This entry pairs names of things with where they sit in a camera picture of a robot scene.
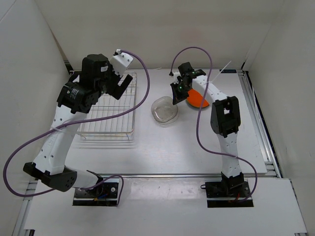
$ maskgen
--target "wire rack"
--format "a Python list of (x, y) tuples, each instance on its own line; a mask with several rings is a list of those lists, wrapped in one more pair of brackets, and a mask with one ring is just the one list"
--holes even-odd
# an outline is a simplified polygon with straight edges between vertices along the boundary
[[(107, 94), (102, 95), (98, 103), (91, 107), (87, 119), (108, 117), (125, 112), (136, 105), (137, 74), (125, 73), (121, 82), (129, 74), (133, 77), (128, 88), (119, 100)], [(81, 124), (77, 131), (85, 139), (102, 138), (106, 140), (132, 140), (134, 131), (135, 111), (124, 116)]]

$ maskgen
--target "transparent bowl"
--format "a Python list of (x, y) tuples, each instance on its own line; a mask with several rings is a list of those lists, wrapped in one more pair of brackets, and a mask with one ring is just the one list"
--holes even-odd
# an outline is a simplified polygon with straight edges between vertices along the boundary
[(157, 123), (162, 126), (173, 123), (178, 118), (178, 107), (173, 105), (171, 97), (161, 97), (151, 106), (151, 113)]

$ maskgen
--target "white table surface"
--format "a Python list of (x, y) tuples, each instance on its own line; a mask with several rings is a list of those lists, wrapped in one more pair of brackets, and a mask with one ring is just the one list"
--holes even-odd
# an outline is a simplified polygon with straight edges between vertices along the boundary
[[(118, 207), (72, 206), (74, 189), (34, 197), (35, 236), (294, 236), (306, 228), (288, 179), (260, 178), (254, 207), (207, 208), (201, 178), (127, 178)], [(254, 179), (249, 179), (252, 188)], [(48, 189), (39, 183), (36, 191)]]
[[(144, 70), (137, 73), (137, 102), (146, 90)], [(214, 70), (211, 78), (218, 74)], [(136, 110), (134, 140), (129, 143), (114, 141), (84, 141), (76, 135), (69, 150), (66, 165), (104, 174), (219, 174), (221, 156), (203, 151), (196, 140), (197, 109), (185, 101), (178, 104), (179, 117), (170, 127), (161, 127), (151, 114), (152, 103), (162, 96), (172, 97), (169, 69), (149, 70), (151, 88), (147, 100)], [(253, 128), (237, 74), (221, 74), (215, 85), (229, 96), (237, 96), (240, 103), (241, 126), (238, 133), (239, 156), (250, 161), (259, 173), (266, 168)], [(200, 139), (210, 150), (220, 151), (216, 134), (210, 127), (211, 108), (201, 114)], [(244, 173), (253, 173), (240, 162)]]

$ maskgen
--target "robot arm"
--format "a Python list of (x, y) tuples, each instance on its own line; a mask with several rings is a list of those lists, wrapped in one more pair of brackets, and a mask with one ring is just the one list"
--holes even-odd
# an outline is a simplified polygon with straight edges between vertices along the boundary
[[(71, 121), (84, 120), (91, 106), (104, 93), (120, 99), (132, 77), (127, 75), (121, 85), (119, 82), (132, 61), (133, 57), (120, 50), (110, 60), (102, 54), (84, 58), (82, 72), (74, 75), (76, 78), (72, 76), (61, 90), (52, 129)], [(80, 124), (66, 126), (48, 136), (38, 156), (33, 162), (26, 163), (23, 170), (62, 192), (72, 187), (87, 188), (102, 181), (103, 178), (93, 172), (75, 170), (64, 165), (79, 126)], [(100, 189), (96, 187), (90, 193), (97, 196)]]
[[(174, 73), (173, 105), (185, 100), (188, 91), (194, 89), (201, 95), (206, 90), (207, 77), (204, 71), (194, 70), (189, 62), (178, 67), (179, 72)], [(209, 84), (205, 99), (212, 104), (210, 125), (217, 134), (221, 152), (238, 156), (237, 132), (241, 124), (238, 99), (228, 97), (215, 85)], [(239, 191), (244, 183), (244, 175), (236, 158), (222, 156), (222, 185), (228, 195)]]

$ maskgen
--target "orange plate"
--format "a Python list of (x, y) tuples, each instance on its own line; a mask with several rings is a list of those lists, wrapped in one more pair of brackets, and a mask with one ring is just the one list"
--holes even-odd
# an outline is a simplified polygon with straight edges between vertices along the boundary
[[(189, 94), (189, 97), (187, 98), (187, 102), (193, 107), (199, 108), (201, 105), (202, 96), (196, 90), (193, 90), (193, 89), (189, 90), (188, 94)], [(209, 103), (205, 101), (203, 103), (202, 108), (207, 107), (208, 105)]]

